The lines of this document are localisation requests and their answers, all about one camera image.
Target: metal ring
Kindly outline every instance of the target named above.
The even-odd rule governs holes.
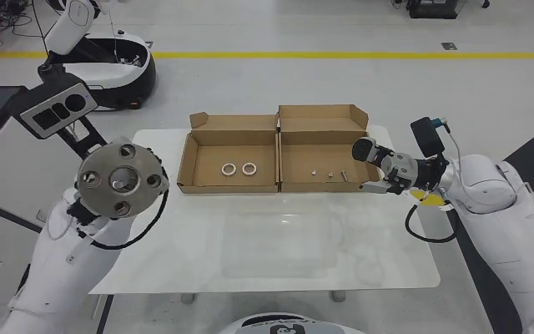
[[[228,166],[232,167],[232,170],[230,172],[227,172],[225,170],[226,167],[228,167]],[[220,171],[223,172],[223,174],[226,175],[226,176],[234,175],[236,170],[237,170],[237,168],[235,168],[235,164],[225,164],[223,166],[223,168],[220,169]]]
[[[245,169],[246,169],[247,167],[249,167],[249,166],[252,166],[253,169],[252,169],[252,171],[247,172]],[[256,170],[257,170],[257,169],[256,169],[256,165],[253,164],[253,163],[251,163],[251,162],[248,162],[248,163],[246,163],[246,164],[243,165],[243,174],[245,174],[245,175],[254,175],[254,174],[256,174]]]

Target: table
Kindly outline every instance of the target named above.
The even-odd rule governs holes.
[[[429,246],[405,231],[413,203],[407,196],[184,195],[176,178],[188,132],[134,136],[163,160],[169,200],[155,227],[123,250],[91,294],[334,291],[342,300],[346,290],[439,285]],[[369,132],[392,147],[385,128],[370,125]],[[159,201],[135,219],[130,238],[153,219]],[[411,226],[424,235],[417,214]]]

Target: box flap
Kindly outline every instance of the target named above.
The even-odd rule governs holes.
[[[205,112],[189,116],[192,132],[208,130],[276,131],[278,115],[208,115]]]
[[[369,116],[353,104],[280,105],[281,132],[365,131]]]

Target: black cable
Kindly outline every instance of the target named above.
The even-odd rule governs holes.
[[[37,26],[39,28],[39,32],[41,33],[41,38],[43,39],[43,45],[44,45],[44,51],[46,51],[47,53],[47,56],[48,56],[48,48],[47,48],[47,43],[45,42],[44,40],[44,34],[43,34],[43,30],[41,29],[41,24],[39,23],[39,18],[37,17],[37,11],[35,10],[35,3],[34,3],[35,0],[32,1],[32,9],[33,9],[33,15],[35,16],[35,22],[37,23]]]
[[[449,200],[445,201],[446,205],[449,205],[450,203],[451,202]],[[458,221],[457,220],[454,220],[454,225],[452,226],[452,234],[447,236],[446,238],[443,238],[443,239],[425,238],[424,236],[418,235],[413,230],[411,230],[411,228],[410,228],[410,219],[413,216],[414,212],[416,212],[417,207],[419,207],[419,205],[412,206],[410,211],[408,212],[408,215],[406,216],[405,228],[408,231],[408,233],[410,233],[410,235],[414,236],[415,238],[417,238],[419,240],[430,242],[432,244],[444,244],[444,243],[449,242],[451,240],[454,240],[456,238],[456,234],[458,233]]]
[[[167,176],[167,172],[165,171],[165,168],[162,167],[162,174],[164,175],[165,178],[169,178]],[[138,236],[136,236],[135,238],[133,238],[132,240],[128,241],[127,243],[125,244],[122,244],[122,245],[104,245],[96,240],[94,240],[91,245],[94,245],[95,247],[97,248],[100,248],[101,250],[106,250],[106,251],[118,251],[118,250],[122,250],[126,247],[130,247],[131,245],[135,244],[136,242],[138,242],[139,240],[143,239],[145,235],[147,235],[147,233],[149,233],[149,231],[154,227],[154,225],[156,225],[156,223],[158,222],[159,220],[159,217],[161,217],[161,215],[163,214],[164,212],[164,209],[165,209],[165,205],[167,204],[167,199],[169,197],[169,190],[166,190],[164,192],[164,197],[163,199],[161,200],[161,205],[159,206],[159,209],[158,209],[158,213],[156,214],[156,216],[152,219],[152,221],[150,222],[150,224],[147,225],[147,227],[144,229],[143,232],[141,232]],[[85,237],[85,233],[83,232],[80,232],[79,233],[80,236],[82,236],[83,238]]]
[[[31,22],[33,22],[33,19],[31,17],[29,17],[28,15],[26,14],[21,14],[20,18],[29,18],[29,21],[26,22],[26,23],[22,23],[22,24],[13,24],[13,28],[11,29],[11,33],[13,35],[16,35],[16,36],[20,36],[20,37],[33,37],[33,38],[41,38],[41,36],[37,36],[37,35],[25,35],[23,33],[15,33],[15,28],[16,27],[21,27],[21,26],[25,26],[27,24],[30,24]]]

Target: cardboard box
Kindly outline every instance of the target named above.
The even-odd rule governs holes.
[[[276,193],[279,189],[277,115],[192,114],[185,140],[178,186],[185,194]],[[246,163],[256,173],[241,171]],[[234,175],[221,172],[235,164]]]
[[[378,168],[352,159],[352,144],[368,135],[369,121],[355,105],[281,105],[279,117],[282,192],[353,192],[380,179]]]

